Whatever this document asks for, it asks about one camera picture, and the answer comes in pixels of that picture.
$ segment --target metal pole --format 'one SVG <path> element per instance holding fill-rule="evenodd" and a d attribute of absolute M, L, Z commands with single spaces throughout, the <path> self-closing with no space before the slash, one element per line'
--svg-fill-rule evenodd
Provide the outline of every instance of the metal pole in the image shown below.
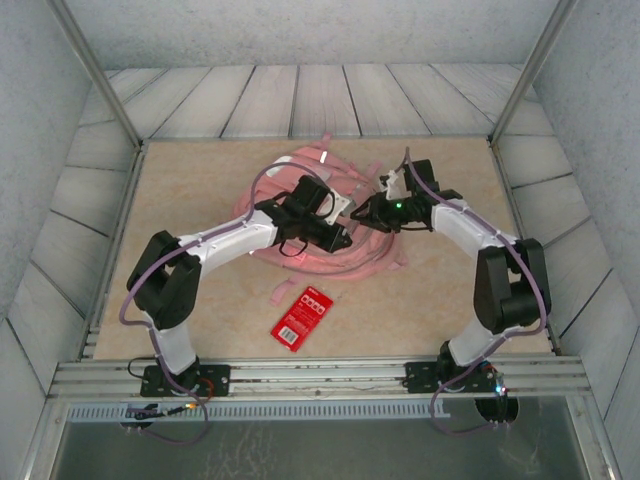
<path fill-rule="evenodd" d="M 95 54 L 89 47 L 87 39 L 82 33 L 82 30 L 80 30 L 78 23 L 75 18 L 73 18 L 71 10 L 69 10 L 69 7 L 64 0 L 46 1 L 47 5 L 49 5 L 49 8 L 51 8 L 51 11 L 55 15 L 56 20 L 58 20 L 58 23 L 62 27 L 64 34 L 69 39 L 71 47 L 87 70 L 89 77 L 91 77 L 94 85 L 102 94 L 107 105 L 109 105 L 109 108 L 111 108 L 116 116 L 116 120 L 120 122 L 120 125 L 122 125 L 122 128 L 129 137 L 129 140 L 131 140 L 131 143 L 133 143 L 136 148 L 139 148 L 142 143 L 142 139 L 127 116 L 127 112 L 116 95 L 116 92 L 111 88 L 109 80 L 100 67 Z"/>
<path fill-rule="evenodd" d="M 542 31 L 542 35 L 540 35 L 538 42 L 522 69 L 520 78 L 511 92 L 511 96 L 509 97 L 507 104 L 504 106 L 493 131 L 489 135 L 489 142 L 492 147 L 498 142 L 502 134 L 504 134 L 507 129 L 507 125 L 509 125 L 509 122 L 513 118 L 513 115 L 520 104 L 520 100 L 522 100 L 529 91 L 531 84 L 542 68 L 542 64 L 546 60 L 547 55 L 549 55 L 556 38 L 558 38 L 560 30 L 562 30 L 562 27 L 569 18 L 569 14 L 577 3 L 578 0 L 560 0 L 556 5 L 556 8 L 553 10 L 547 25 Z"/>

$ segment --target red box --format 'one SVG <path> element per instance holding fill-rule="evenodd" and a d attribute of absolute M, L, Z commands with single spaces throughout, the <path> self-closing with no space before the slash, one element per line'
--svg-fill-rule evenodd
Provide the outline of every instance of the red box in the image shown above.
<path fill-rule="evenodd" d="M 332 305 L 333 300 L 329 297 L 307 287 L 273 327 L 271 336 L 292 352 L 297 352 Z"/>

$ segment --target black bracket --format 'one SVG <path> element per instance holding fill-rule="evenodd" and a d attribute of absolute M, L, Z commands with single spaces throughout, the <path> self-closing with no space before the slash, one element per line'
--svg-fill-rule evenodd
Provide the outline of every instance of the black bracket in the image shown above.
<path fill-rule="evenodd" d="M 409 362 L 404 368 L 406 377 L 402 386 L 408 393 L 435 393 L 440 387 L 441 380 L 438 374 L 438 363 L 433 362 Z M 492 370 L 477 369 L 467 376 L 460 385 L 453 385 L 450 393 L 496 393 L 497 375 Z"/>
<path fill-rule="evenodd" d="M 199 397 L 209 396 L 207 382 L 199 381 L 204 378 L 213 384 L 214 397 L 226 397 L 229 395 L 229 382 L 231 367 L 229 365 L 200 365 L 196 379 L 196 385 L 192 391 Z M 164 376 L 159 365 L 149 365 L 142 375 L 144 380 L 140 387 L 141 397 L 184 397 L 182 392 L 175 392 Z"/>

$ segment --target table surface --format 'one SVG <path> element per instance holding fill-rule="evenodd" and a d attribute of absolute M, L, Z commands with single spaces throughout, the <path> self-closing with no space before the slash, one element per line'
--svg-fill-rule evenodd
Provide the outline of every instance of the table surface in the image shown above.
<path fill-rule="evenodd" d="M 124 327 L 118 311 L 133 266 L 158 231 L 195 233 L 230 220 L 232 205 L 255 174 L 308 142 L 218 141 L 152 143 L 144 160 L 120 248 L 94 358 L 128 359 L 152 353 L 147 332 Z M 507 201 L 484 138 L 334 140 L 330 150 L 361 170 L 374 161 L 396 167 L 406 146 L 414 160 L 429 158 L 443 188 L 460 192 L 479 214 L 513 232 Z M 189 318 L 200 358 L 290 358 L 435 355 L 473 315 L 475 264 L 437 233 L 403 232 L 409 265 L 345 282 L 309 277 L 280 306 L 273 289 L 291 272 L 244 255 L 200 284 Z M 302 348 L 290 353 L 269 334 L 306 288 L 313 285 L 335 304 Z M 140 319 L 135 305 L 128 318 Z M 517 338 L 501 353 L 549 352 L 546 335 Z"/>

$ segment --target purple cable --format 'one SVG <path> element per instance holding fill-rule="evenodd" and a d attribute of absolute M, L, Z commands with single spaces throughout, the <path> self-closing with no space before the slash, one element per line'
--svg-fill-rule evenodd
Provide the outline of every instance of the purple cable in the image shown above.
<path fill-rule="evenodd" d="M 425 193 L 427 193 L 427 195 L 429 195 L 430 197 L 432 197 L 434 200 L 438 201 L 439 203 L 442 203 L 443 205 L 446 205 L 447 207 L 453 208 L 454 210 L 457 210 L 458 212 L 461 212 L 463 215 L 468 216 L 476 224 L 478 224 L 484 230 L 486 230 L 491 235 L 495 236 L 498 240 L 500 240 L 500 242 L 505 246 L 505 248 L 507 249 L 509 254 L 513 257 L 513 259 L 516 261 L 516 263 L 518 264 L 518 266 L 522 270 L 522 274 L 525 276 L 525 278 L 529 282 L 529 285 L 531 286 L 531 290 L 533 290 L 533 294 L 536 297 L 536 302 L 538 304 L 538 309 L 540 310 L 540 323 L 539 323 L 538 327 L 535 330 L 531 330 L 531 331 L 528 331 L 528 332 L 507 332 L 506 334 L 501 336 L 498 340 L 496 340 L 495 343 L 493 345 L 491 345 L 491 347 L 489 347 L 489 349 L 486 351 L 486 353 L 484 353 L 484 355 L 482 355 L 482 356 L 478 357 L 476 360 L 474 360 L 463 373 L 461 373 L 457 377 L 452 378 L 451 380 L 449 380 L 449 381 L 443 383 L 442 385 L 440 385 L 440 387 L 433 394 L 433 397 L 431 397 L 431 402 L 429 403 L 429 413 L 431 414 L 431 418 L 433 419 L 434 425 L 436 425 L 436 427 L 440 431 L 442 431 L 442 432 L 444 432 L 444 433 L 446 433 L 448 435 L 452 435 L 452 436 L 464 436 L 464 435 L 467 435 L 469 433 L 475 433 L 475 432 L 479 432 L 479 431 L 483 431 L 483 430 L 488 430 L 490 428 L 494 428 L 496 425 L 491 424 L 491 423 L 487 423 L 485 425 L 473 428 L 471 430 L 465 430 L 465 431 L 462 431 L 462 432 L 454 432 L 449 427 L 447 427 L 446 425 L 440 423 L 440 421 L 438 421 L 436 419 L 436 416 L 435 416 L 436 398 L 438 397 L 438 395 L 440 395 L 442 392 L 444 392 L 445 389 L 447 389 L 451 385 L 459 382 L 460 380 L 465 378 L 467 375 L 471 374 L 471 372 L 473 372 L 473 370 L 475 370 L 475 368 L 478 365 L 480 365 L 482 362 L 484 362 L 490 355 L 495 353 L 495 351 L 498 348 L 500 348 L 502 346 L 502 344 L 504 344 L 504 342 L 506 342 L 509 338 L 519 337 L 519 336 L 537 335 L 538 333 L 542 332 L 545 329 L 546 325 L 547 325 L 547 311 L 546 311 L 546 308 L 544 306 L 544 299 L 542 298 L 542 293 L 540 293 L 540 288 L 538 287 L 538 284 L 536 283 L 535 278 L 533 278 L 533 275 L 531 274 L 531 271 L 529 270 L 527 265 L 524 263 L 524 260 L 522 260 L 522 257 L 518 254 L 518 252 L 516 252 L 516 250 L 513 248 L 513 246 L 509 243 L 509 240 L 507 240 L 500 233 L 499 230 L 497 230 L 493 225 L 491 225 L 489 222 L 487 222 L 485 219 L 483 219 L 480 215 L 476 214 L 475 212 L 473 212 L 473 211 L 471 211 L 469 209 L 463 208 L 463 207 L 461 207 L 460 205 L 458 205 L 456 203 L 450 202 L 450 201 L 442 198 L 440 195 L 438 195 L 433 190 L 431 190 L 424 183 L 424 181 L 420 178 L 420 176 L 418 175 L 418 172 L 416 171 L 415 167 L 413 166 L 413 162 L 411 161 L 411 158 L 409 156 L 409 148 L 408 147 L 407 147 L 407 150 L 405 152 L 404 160 L 402 161 L 402 163 L 400 164 L 400 167 L 398 167 L 398 169 L 396 171 L 398 171 L 400 168 L 402 168 L 402 165 L 404 165 L 404 164 L 406 164 L 409 167 L 409 170 L 411 171 L 411 175 L 413 175 L 413 178 L 415 179 L 416 183 L 418 185 L 420 185 L 420 187 L 425 191 Z"/>
<path fill-rule="evenodd" d="M 324 184 L 324 181 L 320 178 L 320 176 L 314 172 L 311 168 L 306 167 L 304 165 L 299 165 L 297 163 L 288 163 L 288 162 L 282 162 L 282 163 L 272 163 L 271 165 L 266 166 L 265 168 L 263 168 L 262 170 L 260 170 L 260 172 L 258 173 L 258 175 L 256 175 L 256 177 L 253 180 L 253 183 L 251 184 L 251 197 L 250 197 L 250 202 L 249 202 L 249 210 L 247 211 L 246 215 L 244 217 L 242 217 L 241 220 L 238 220 L 237 223 L 233 223 L 231 225 L 227 225 L 224 228 L 221 228 L 219 230 L 214 230 L 213 232 L 209 232 L 206 235 L 203 235 L 201 238 L 193 240 L 189 243 L 187 243 L 186 245 L 173 250 L 172 252 L 169 252 L 168 254 L 166 254 L 165 256 L 161 257 L 160 259 L 158 259 L 155 263 L 153 263 L 141 276 L 140 278 L 135 282 L 135 284 L 133 285 L 133 287 L 131 287 L 131 290 L 129 291 L 127 297 L 125 298 L 124 302 L 122 302 L 122 307 L 120 307 L 120 312 L 119 312 L 119 320 L 120 323 L 122 323 L 123 325 L 126 326 L 141 326 L 141 327 L 145 327 L 149 330 L 149 337 L 151 338 L 151 344 L 153 345 L 153 349 L 156 352 L 156 358 L 158 359 L 158 363 L 160 364 L 160 368 L 162 369 L 162 372 L 164 373 L 164 376 L 166 377 L 167 381 L 169 382 L 169 384 L 176 389 L 179 392 L 185 393 L 187 395 L 189 395 L 191 398 L 193 398 L 198 405 L 202 408 L 203 412 L 204 412 L 204 422 L 205 422 L 205 426 L 204 428 L 200 431 L 200 433 L 198 435 L 196 435 L 194 438 L 190 439 L 190 440 L 173 440 L 171 438 L 167 438 L 163 435 L 159 435 L 155 432 L 148 432 L 146 430 L 141 430 L 141 433 L 143 435 L 146 435 L 148 437 L 152 437 L 155 438 L 157 440 L 160 440 L 164 443 L 168 443 L 169 445 L 176 445 L 176 446 L 185 446 L 185 445 L 193 445 L 194 443 L 198 442 L 199 440 L 201 440 L 204 435 L 209 431 L 210 428 L 210 424 L 209 424 L 209 413 L 207 411 L 207 407 L 204 403 L 204 401 L 198 396 L 196 395 L 194 392 L 192 392 L 191 390 L 187 390 L 186 388 L 182 387 L 181 385 L 179 385 L 178 383 L 176 383 L 172 376 L 171 376 L 171 372 L 169 371 L 169 368 L 167 367 L 167 364 L 164 360 L 164 358 L 162 357 L 162 353 L 160 352 L 160 346 L 158 345 L 158 340 L 156 338 L 156 333 L 155 330 L 153 329 L 153 324 L 150 321 L 144 321 L 144 320 L 127 320 L 125 315 L 127 313 L 127 309 L 129 308 L 129 305 L 131 304 L 131 302 L 133 301 L 134 297 L 136 296 L 136 294 L 138 293 L 138 291 L 140 290 L 140 288 L 142 287 L 142 285 L 149 279 L 149 277 L 156 271 L 158 270 L 160 267 L 164 267 L 164 265 L 169 262 L 171 259 L 177 257 L 178 255 L 186 252 L 187 250 L 189 250 L 190 248 L 193 248 L 199 244 L 201 244 L 202 242 L 206 242 L 207 240 L 210 240 L 218 235 L 222 235 L 224 233 L 230 232 L 240 226 L 242 226 L 243 223 L 249 221 L 251 219 L 251 217 L 253 216 L 253 213 L 255 212 L 255 200 L 256 200 L 256 187 L 258 185 L 258 181 L 260 180 L 260 178 L 262 178 L 262 176 L 267 173 L 269 170 L 271 170 L 272 168 L 276 168 L 276 167 L 296 167 L 299 168 L 301 170 L 304 170 L 305 172 L 311 174 L 312 176 L 316 177 L 318 180 L 320 180 L 320 182 L 322 182 Z M 135 412 L 136 410 L 144 410 L 144 409 L 128 409 L 131 412 Z"/>

